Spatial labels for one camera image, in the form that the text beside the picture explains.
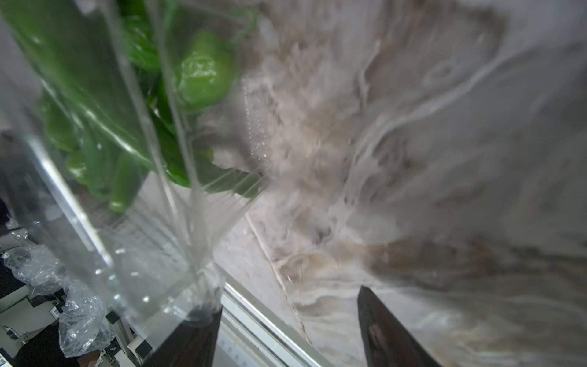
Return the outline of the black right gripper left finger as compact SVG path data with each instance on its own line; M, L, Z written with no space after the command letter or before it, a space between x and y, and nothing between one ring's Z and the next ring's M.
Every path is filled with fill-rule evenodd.
M223 307L208 321L182 321L171 335L147 358L144 366L211 367L220 331Z

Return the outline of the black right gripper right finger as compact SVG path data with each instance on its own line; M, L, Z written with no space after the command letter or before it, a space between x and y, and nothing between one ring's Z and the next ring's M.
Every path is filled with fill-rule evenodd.
M369 287L360 287L357 306L368 367L440 366Z

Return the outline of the green peppers bunch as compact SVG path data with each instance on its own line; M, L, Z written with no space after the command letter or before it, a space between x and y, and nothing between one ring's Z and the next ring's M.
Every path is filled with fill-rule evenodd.
M151 172L208 194L258 196L258 174L214 162L217 134L205 126L234 89L254 9L4 1L1 17L41 79L47 141L111 211L127 211Z

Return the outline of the clear clamshell container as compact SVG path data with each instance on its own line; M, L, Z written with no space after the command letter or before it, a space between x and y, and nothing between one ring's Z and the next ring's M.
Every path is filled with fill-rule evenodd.
M113 340L107 313L205 327L213 248L266 186L245 149L258 11L231 1L4 1L1 166L34 289L61 285L67 356Z

